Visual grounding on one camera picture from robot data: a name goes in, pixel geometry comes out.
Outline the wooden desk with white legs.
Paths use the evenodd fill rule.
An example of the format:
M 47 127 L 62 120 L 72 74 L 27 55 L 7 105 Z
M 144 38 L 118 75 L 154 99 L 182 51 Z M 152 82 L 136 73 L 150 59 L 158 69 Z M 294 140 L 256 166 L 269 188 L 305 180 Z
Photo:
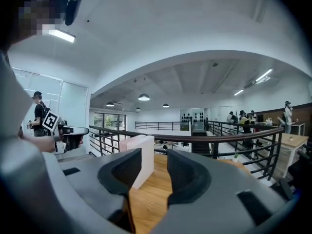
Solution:
M 293 159 L 296 152 L 298 152 L 298 150 L 303 147 L 304 144 L 308 143 L 308 137 L 286 133 L 282 133 L 281 136 L 281 149 L 285 149 L 287 155 L 289 156 L 285 171 L 282 176 L 285 178 L 288 173 L 288 168 L 293 164 Z

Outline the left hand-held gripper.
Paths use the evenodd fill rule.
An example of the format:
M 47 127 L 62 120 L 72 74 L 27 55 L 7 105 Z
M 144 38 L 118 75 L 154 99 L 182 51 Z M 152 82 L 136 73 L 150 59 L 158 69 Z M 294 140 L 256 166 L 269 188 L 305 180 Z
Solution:
M 65 153 L 65 151 L 79 148 L 83 136 L 89 134 L 89 129 L 85 127 L 65 127 L 61 117 L 51 110 L 46 113 L 42 127 L 46 130 L 48 136 L 54 138 L 54 153 Z M 62 136 L 65 136 L 65 147 Z

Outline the black office chair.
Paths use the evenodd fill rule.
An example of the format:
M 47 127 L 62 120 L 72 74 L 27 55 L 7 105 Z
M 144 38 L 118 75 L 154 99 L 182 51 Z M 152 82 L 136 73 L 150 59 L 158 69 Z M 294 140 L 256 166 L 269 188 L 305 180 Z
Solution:
M 299 159 L 288 168 L 292 180 L 288 183 L 293 194 L 312 192 L 312 145 L 304 144 Z

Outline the person's left forearm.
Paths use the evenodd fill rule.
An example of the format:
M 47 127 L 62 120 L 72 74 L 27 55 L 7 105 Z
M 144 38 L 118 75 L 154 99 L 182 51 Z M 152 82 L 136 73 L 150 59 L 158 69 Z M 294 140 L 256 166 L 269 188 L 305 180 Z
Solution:
M 52 136 L 30 136 L 23 132 L 18 133 L 19 138 L 34 144 L 41 152 L 52 153 L 55 151 L 55 140 Z

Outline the cream box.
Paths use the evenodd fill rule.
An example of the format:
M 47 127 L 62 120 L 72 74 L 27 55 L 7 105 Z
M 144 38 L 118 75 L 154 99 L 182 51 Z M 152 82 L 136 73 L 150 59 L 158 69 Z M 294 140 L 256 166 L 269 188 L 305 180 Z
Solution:
M 141 170 L 132 185 L 136 189 L 140 189 L 154 171 L 154 141 L 153 136 L 145 135 L 138 140 L 137 144 L 130 145 L 130 149 L 141 149 Z

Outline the white wall display panel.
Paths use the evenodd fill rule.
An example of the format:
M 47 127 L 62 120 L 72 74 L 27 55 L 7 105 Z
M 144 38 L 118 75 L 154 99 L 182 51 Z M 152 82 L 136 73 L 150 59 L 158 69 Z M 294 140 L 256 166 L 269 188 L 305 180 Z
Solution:
M 190 123 L 193 131 L 205 130 L 203 108 L 180 109 L 180 121 Z

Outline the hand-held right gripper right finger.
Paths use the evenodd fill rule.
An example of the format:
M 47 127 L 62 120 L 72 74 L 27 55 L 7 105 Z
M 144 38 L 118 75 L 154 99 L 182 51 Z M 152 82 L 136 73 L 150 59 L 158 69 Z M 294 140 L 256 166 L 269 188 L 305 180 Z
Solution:
M 173 192 L 151 234 L 272 234 L 285 201 L 246 171 L 184 151 L 167 152 Z

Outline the distant black railing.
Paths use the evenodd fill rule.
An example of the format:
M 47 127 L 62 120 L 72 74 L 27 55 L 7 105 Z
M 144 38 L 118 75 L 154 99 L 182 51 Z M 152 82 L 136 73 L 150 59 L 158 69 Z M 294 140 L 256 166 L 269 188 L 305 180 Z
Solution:
M 189 131 L 191 124 L 186 121 L 136 121 L 135 129 L 142 130 L 169 130 L 169 131 Z

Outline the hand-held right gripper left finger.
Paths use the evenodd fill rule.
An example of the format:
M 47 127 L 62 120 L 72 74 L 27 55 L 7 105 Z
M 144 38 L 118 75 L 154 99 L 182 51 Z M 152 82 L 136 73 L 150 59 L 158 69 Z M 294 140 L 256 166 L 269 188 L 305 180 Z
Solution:
M 141 149 L 61 162 L 78 195 L 97 214 L 121 229 L 136 232 L 129 191 L 141 171 Z

